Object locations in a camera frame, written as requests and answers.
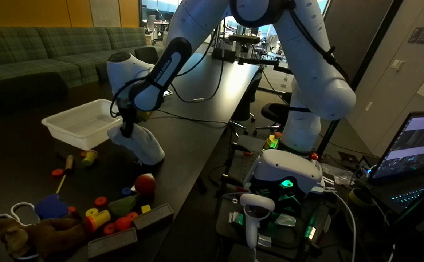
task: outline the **floor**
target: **floor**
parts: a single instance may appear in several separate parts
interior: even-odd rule
[[[207,45],[203,44],[198,51],[204,52]],[[266,75],[268,76],[269,82],[277,83],[280,81],[279,72],[274,72],[271,68],[266,68]],[[260,86],[264,87],[268,83],[265,78],[260,83]],[[252,131],[257,126],[269,126],[272,121],[265,119],[261,114],[261,108],[267,103],[281,103],[279,97],[276,94],[272,94],[265,91],[257,91],[256,101],[251,104],[251,112],[254,113],[256,121],[243,121],[240,124],[247,127],[249,135],[252,136]],[[329,121],[322,121],[321,134],[323,135],[329,126]],[[217,188],[208,180],[207,174],[211,169],[217,166],[222,166],[227,157],[229,133],[227,129],[223,134],[222,138],[217,143],[212,155],[210,156],[207,164],[202,170],[201,177],[206,183],[208,192],[205,195],[199,193],[197,189],[193,189],[187,200],[184,203],[180,213],[178,214],[172,229],[170,230],[165,242],[160,249],[155,261],[205,261],[212,262],[216,261],[217,256],[217,236],[215,234],[215,219],[214,219],[214,207],[217,199],[214,198],[215,191]],[[265,139],[270,135],[270,131],[259,131],[257,136],[260,139]],[[315,143],[315,148],[319,146],[321,137],[318,138]],[[354,154],[360,158],[361,154],[353,153],[348,150],[341,149],[335,145],[343,146],[346,148],[354,149],[357,151],[368,152],[369,150],[361,141],[359,136],[350,126],[346,119],[342,119],[338,125],[333,137],[330,140],[331,143],[327,146],[324,153],[330,154],[335,158],[339,158],[337,151],[344,151],[347,153]],[[215,180],[219,179],[219,176],[224,168],[214,170],[211,174]],[[260,262],[280,262],[283,261],[279,258],[272,257],[258,251],[257,258]],[[234,245],[232,253],[229,257],[230,262],[242,262],[252,261],[252,251],[247,247],[241,245]]]

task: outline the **sofa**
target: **sofa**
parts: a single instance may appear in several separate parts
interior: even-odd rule
[[[0,80],[57,72],[71,88],[98,81],[96,66],[113,53],[145,46],[144,28],[0,27]]]

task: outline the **stuffed animal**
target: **stuffed animal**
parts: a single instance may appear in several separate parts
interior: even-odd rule
[[[78,218],[44,219],[33,225],[23,226],[15,219],[0,222],[0,240],[14,258],[22,257],[32,247],[46,258],[49,254],[68,250],[89,239],[89,230]]]

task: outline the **laptop keyboard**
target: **laptop keyboard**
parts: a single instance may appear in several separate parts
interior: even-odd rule
[[[424,191],[424,188],[413,190],[411,192],[392,197],[392,201],[405,209]]]

